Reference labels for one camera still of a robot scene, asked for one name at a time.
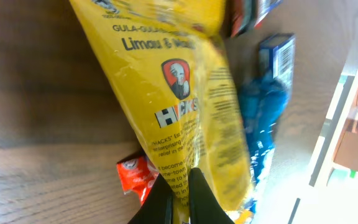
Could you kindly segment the yellow Hacks candy bag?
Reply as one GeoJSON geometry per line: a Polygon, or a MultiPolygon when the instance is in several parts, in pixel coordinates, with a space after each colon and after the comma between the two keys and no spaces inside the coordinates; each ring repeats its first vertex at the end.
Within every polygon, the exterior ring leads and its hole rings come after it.
{"type": "Polygon", "coordinates": [[[236,87],[219,35],[224,1],[70,4],[140,145],[190,221],[190,170],[234,223],[250,223],[254,186],[236,87]]]}

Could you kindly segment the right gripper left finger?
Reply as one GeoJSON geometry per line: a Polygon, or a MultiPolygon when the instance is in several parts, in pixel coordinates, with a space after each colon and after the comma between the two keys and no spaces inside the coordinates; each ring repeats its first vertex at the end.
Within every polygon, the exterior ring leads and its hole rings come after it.
{"type": "Polygon", "coordinates": [[[147,199],[128,224],[171,224],[173,193],[159,174],[147,199]]]}

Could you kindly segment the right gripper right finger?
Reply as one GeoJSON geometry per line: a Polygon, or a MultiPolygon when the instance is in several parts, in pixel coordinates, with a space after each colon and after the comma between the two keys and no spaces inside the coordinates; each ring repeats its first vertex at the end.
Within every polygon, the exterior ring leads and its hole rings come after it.
{"type": "Polygon", "coordinates": [[[192,168],[188,178],[191,224],[234,224],[218,204],[202,171],[192,168]]]}

